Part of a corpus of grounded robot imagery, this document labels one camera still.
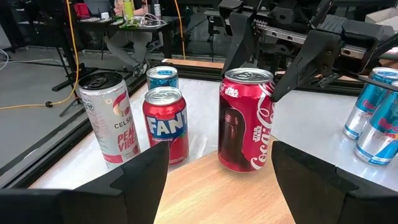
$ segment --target red coca-cola can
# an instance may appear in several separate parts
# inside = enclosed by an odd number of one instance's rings
[[[231,170],[252,172],[266,163],[275,105],[273,77],[257,68],[225,73],[220,85],[218,159]]]
[[[174,87],[157,87],[145,94],[142,106],[150,146],[170,144],[169,165],[177,165],[189,154],[187,103]]]

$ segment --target person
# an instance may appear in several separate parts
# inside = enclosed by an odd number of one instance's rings
[[[134,0],[134,16],[143,16],[148,13],[147,0]],[[123,16],[123,0],[114,0],[114,12],[117,16]],[[152,40],[150,32],[118,31],[106,43],[108,50],[120,60],[133,68],[133,75],[139,76],[146,72],[148,64],[145,63],[147,44]],[[123,47],[128,43],[134,43],[134,55],[130,56]]]

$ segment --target red bull can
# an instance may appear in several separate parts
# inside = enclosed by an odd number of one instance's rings
[[[129,94],[122,75],[104,72],[79,81],[86,108],[102,155],[113,169],[140,153]]]
[[[374,68],[370,78],[391,84],[398,80],[398,70],[393,68]],[[343,132],[350,139],[359,139],[365,124],[387,94],[388,91],[384,88],[368,83],[365,84],[343,128]]]
[[[363,161],[385,166],[398,152],[398,93],[390,92],[365,125],[355,153]]]

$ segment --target silver and blue can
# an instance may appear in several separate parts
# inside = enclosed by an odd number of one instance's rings
[[[398,92],[390,92],[365,125],[355,153],[363,161],[385,166],[398,152]]]
[[[149,90],[162,86],[178,88],[177,69],[170,66],[151,68],[147,72],[147,83]]]
[[[398,70],[393,68],[374,68],[370,78],[391,84],[398,80]],[[343,128],[343,132],[350,139],[359,139],[365,124],[388,93],[384,88],[368,83],[365,84]]]

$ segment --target coca-cola can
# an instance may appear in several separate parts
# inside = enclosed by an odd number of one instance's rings
[[[275,104],[271,72],[237,68],[220,85],[218,159],[227,168],[252,172],[264,166]]]
[[[104,72],[79,81],[86,108],[102,155],[113,169],[140,153],[129,93],[122,75]]]
[[[169,165],[183,162],[189,154],[187,103],[174,87],[157,87],[145,94],[142,106],[150,146],[169,142]]]

